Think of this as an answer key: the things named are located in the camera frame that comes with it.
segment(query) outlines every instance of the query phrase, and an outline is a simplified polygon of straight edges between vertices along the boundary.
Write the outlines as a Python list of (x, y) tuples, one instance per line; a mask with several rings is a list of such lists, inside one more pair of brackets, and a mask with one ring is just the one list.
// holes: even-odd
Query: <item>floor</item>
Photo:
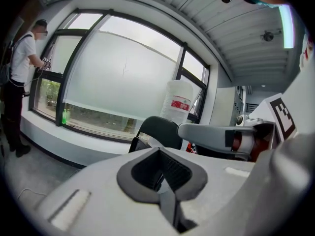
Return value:
[(4, 158), (0, 156), (1, 172), (12, 188), (12, 195), (27, 208), (36, 209), (47, 194), (79, 171), (46, 155), (23, 138), (22, 142), (30, 145), (31, 151), (20, 158), (10, 152), (3, 134), (1, 141), (4, 147)]

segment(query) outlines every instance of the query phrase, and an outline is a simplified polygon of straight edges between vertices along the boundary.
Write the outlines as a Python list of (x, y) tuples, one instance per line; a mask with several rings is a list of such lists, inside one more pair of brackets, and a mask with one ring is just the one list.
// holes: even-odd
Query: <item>black chair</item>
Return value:
[(175, 122), (162, 117), (151, 116), (146, 118), (137, 136), (132, 139), (129, 153), (144, 148), (150, 148), (143, 139), (139, 138), (140, 133), (151, 136), (164, 147), (181, 149), (183, 139), (178, 136), (177, 127), (178, 125)]

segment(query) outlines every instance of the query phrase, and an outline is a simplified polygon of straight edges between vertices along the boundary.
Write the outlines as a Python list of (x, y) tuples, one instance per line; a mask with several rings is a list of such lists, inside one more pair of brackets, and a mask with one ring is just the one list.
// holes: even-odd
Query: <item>black shoe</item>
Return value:
[(15, 151), (15, 146), (10, 145), (10, 152), (13, 152), (13, 151)]
[(29, 153), (31, 150), (31, 146), (28, 146), (28, 145), (22, 145), (20, 146), (19, 148), (16, 149), (16, 157), (21, 157), (23, 155), (26, 155), (27, 153)]

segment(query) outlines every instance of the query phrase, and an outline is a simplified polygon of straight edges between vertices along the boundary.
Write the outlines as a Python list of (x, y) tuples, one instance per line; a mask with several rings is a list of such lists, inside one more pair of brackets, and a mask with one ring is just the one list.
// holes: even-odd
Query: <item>green bottle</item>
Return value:
[(62, 119), (63, 124), (67, 124), (67, 110), (63, 110), (63, 119)]

